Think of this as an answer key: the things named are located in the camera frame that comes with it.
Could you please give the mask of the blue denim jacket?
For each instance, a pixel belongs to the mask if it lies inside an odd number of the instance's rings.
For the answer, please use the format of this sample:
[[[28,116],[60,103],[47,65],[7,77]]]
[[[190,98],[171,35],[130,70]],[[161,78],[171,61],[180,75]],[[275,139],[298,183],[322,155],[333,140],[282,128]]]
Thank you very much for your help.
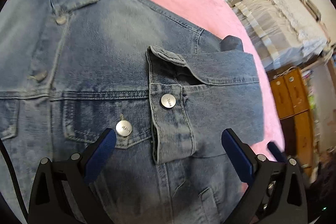
[[[262,140],[253,56],[150,0],[8,0],[1,11],[1,139],[29,202],[40,160],[107,128],[91,188],[115,223],[223,223],[240,200],[221,144]]]

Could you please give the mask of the wooden drawer chest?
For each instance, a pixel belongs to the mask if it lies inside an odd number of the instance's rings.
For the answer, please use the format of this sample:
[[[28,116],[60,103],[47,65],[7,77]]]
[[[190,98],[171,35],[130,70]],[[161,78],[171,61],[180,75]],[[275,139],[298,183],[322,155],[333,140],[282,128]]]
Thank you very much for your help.
[[[270,82],[285,140],[285,153],[297,158],[307,176],[313,172],[313,116],[301,71],[291,69]]]

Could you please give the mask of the lace-covered cabinet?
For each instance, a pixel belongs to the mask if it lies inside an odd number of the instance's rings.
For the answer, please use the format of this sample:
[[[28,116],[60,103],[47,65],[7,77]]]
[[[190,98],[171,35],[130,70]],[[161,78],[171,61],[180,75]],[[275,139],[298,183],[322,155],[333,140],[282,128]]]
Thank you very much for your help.
[[[266,71],[331,58],[334,46],[301,0],[225,0],[243,24]]]

